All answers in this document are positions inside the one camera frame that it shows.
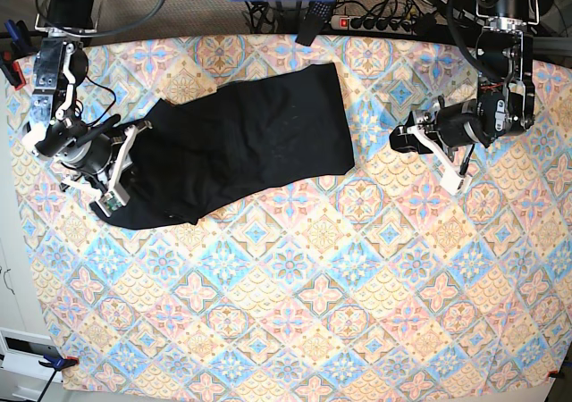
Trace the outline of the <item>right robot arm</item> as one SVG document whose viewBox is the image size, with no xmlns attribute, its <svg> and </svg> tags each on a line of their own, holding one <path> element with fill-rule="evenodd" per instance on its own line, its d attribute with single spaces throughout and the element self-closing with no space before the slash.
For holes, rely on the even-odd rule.
<svg viewBox="0 0 572 402">
<path fill-rule="evenodd" d="M 111 216 L 130 200 L 121 177 L 132 165 L 130 150 L 136 137 L 152 125 L 131 123 L 118 131 L 121 118 L 109 111 L 93 122 L 82 118 L 77 89 L 88 79 L 83 41 L 97 32 L 102 4 L 103 0 L 46 0 L 46 12 L 55 21 L 36 21 L 36 29 L 47 36 L 35 56 L 21 143 L 31 154 L 53 158 L 75 171 L 76 177 L 65 178 L 61 188 L 86 193 L 105 216 Z"/>
</svg>

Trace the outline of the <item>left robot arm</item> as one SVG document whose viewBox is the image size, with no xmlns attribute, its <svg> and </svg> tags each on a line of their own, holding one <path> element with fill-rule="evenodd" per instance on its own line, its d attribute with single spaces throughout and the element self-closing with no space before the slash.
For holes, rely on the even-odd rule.
<svg viewBox="0 0 572 402">
<path fill-rule="evenodd" d="M 471 181 L 459 148 L 472 152 L 534 123 L 531 39 L 522 21 L 490 18 L 475 99 L 409 114 L 389 136 L 395 152 L 437 157 L 441 186 L 458 194 Z M 108 212 L 133 198 L 151 203 L 192 192 L 224 202 L 317 176 L 339 176 L 355 163 L 342 119 L 333 64 L 312 65 L 262 80 L 234 82 L 180 104 L 162 100 L 142 118 L 112 116 L 81 124 L 58 155 L 79 174 L 65 184 L 87 191 Z"/>
</svg>

